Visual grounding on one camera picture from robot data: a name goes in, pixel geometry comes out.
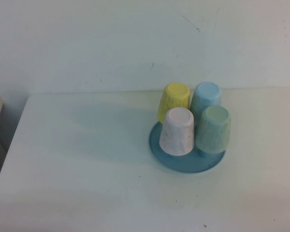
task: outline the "table surface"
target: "table surface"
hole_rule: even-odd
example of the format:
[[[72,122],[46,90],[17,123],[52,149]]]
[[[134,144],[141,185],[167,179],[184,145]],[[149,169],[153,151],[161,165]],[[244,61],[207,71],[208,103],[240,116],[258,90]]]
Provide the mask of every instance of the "table surface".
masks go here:
[[[161,92],[30,96],[0,174],[0,232],[290,232],[290,88],[223,90],[223,161],[151,154]]]

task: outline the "wall mark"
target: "wall mark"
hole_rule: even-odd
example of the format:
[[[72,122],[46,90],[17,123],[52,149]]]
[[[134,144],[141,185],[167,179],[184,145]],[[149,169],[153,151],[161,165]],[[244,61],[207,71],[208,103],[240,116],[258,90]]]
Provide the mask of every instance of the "wall mark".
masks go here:
[[[216,24],[217,24],[218,13],[219,13],[219,7],[217,8],[217,11],[216,11],[216,19],[215,19],[215,25],[214,25],[214,30],[213,30],[213,33],[214,33],[215,29],[216,29]]]

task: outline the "blue saucer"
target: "blue saucer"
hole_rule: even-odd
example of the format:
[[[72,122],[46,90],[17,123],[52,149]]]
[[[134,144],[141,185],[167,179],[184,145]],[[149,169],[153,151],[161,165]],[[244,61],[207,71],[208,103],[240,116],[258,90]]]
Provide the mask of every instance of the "blue saucer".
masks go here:
[[[224,157],[225,151],[218,154],[208,154],[196,147],[184,156],[171,156],[165,153],[159,139],[162,124],[157,122],[149,134],[149,145],[155,157],[165,166],[184,173],[200,173],[215,167]]]

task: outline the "cup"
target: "cup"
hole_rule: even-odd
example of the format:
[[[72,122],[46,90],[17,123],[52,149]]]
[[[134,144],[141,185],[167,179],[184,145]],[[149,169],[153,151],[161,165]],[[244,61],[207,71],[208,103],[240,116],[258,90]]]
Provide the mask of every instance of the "cup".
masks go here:
[[[169,109],[183,107],[189,109],[190,89],[185,84],[172,82],[163,91],[158,109],[158,120],[164,123],[165,114]]]
[[[217,154],[227,149],[230,137],[231,116],[219,105],[203,110],[197,127],[195,145],[201,151]]]
[[[162,150],[172,156],[183,156],[194,147],[194,120],[190,110],[170,109],[162,126],[159,140]]]
[[[211,105],[221,104],[221,89],[213,82],[202,82],[194,90],[190,111],[194,116],[195,125],[199,124],[203,110]]]

